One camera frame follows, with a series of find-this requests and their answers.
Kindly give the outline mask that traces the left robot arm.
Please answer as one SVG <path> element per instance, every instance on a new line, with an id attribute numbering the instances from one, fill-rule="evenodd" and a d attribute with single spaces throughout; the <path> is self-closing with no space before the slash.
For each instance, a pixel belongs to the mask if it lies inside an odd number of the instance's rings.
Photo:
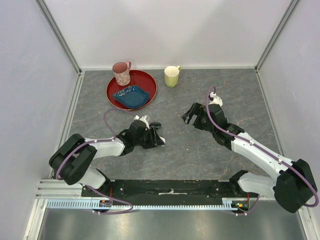
<path id="1" fill-rule="evenodd" d="M 110 191 L 108 178 L 97 169 L 91 169 L 93 160 L 120 157 L 131 153 L 135 147 L 151 149 L 164 146 L 166 140 L 159 136 L 159 122 L 149 123 L 145 117 L 135 119 L 128 129 L 111 138 L 91 139 L 73 134 L 49 159 L 49 166 L 58 180 L 67 185 L 89 185 L 99 197 Z"/>

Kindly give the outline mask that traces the white earbud charging case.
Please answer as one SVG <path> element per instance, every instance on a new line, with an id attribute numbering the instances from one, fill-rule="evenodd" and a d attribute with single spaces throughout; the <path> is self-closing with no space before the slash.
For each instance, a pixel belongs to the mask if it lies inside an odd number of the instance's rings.
<path id="1" fill-rule="evenodd" d="M 166 139 L 164 138 L 164 137 L 162 137 L 162 136 L 160 136 L 160 139 L 161 139 L 161 141 L 163 142 L 163 146 L 166 144 Z"/>

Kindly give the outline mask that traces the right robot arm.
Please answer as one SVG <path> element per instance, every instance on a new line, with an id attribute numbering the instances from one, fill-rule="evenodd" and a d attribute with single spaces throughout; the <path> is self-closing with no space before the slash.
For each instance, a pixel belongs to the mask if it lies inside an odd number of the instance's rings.
<path id="1" fill-rule="evenodd" d="M 246 192 L 274 198 L 290 213 L 319 204 L 317 185 L 306 161 L 291 160 L 255 141 L 241 127 L 228 122 L 219 104 L 195 102 L 181 118 L 189 124 L 193 117 L 196 129 L 211 133 L 218 144 L 244 156 L 267 173 L 261 176 L 239 171 L 229 180 L 233 196 L 240 197 Z"/>

